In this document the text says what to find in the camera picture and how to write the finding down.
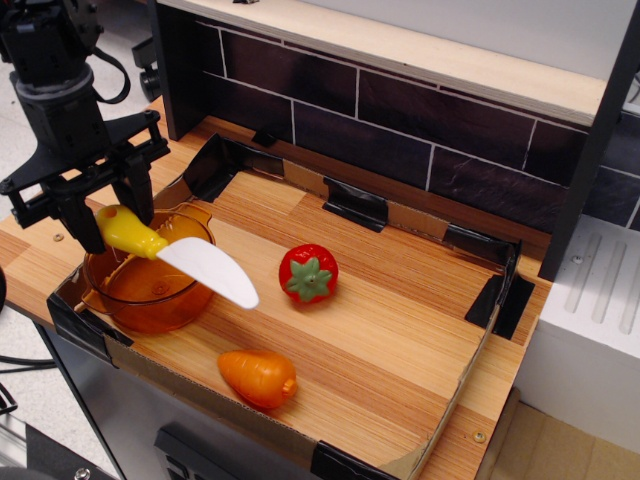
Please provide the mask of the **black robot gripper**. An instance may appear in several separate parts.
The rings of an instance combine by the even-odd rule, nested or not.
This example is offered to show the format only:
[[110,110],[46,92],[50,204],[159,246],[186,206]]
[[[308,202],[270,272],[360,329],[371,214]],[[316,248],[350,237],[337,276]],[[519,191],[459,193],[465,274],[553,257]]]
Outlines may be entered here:
[[120,204],[148,225],[154,217],[149,170],[169,152],[159,113],[106,120],[90,79],[12,84],[36,137],[31,157],[1,182],[17,223],[27,228],[47,217],[59,219],[87,253],[102,254],[104,241],[85,199],[112,186]]

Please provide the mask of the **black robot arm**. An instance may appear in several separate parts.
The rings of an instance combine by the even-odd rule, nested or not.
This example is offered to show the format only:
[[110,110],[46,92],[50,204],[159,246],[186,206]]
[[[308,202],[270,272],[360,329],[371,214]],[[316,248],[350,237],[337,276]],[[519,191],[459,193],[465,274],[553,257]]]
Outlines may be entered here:
[[90,1],[1,4],[1,59],[14,67],[9,78],[37,140],[32,156],[2,180],[1,193],[21,227],[57,219],[93,254],[105,243],[86,198],[111,186],[121,204],[150,223],[150,166],[169,152],[158,112],[103,118],[105,100],[86,59],[121,64],[97,48],[102,31]]

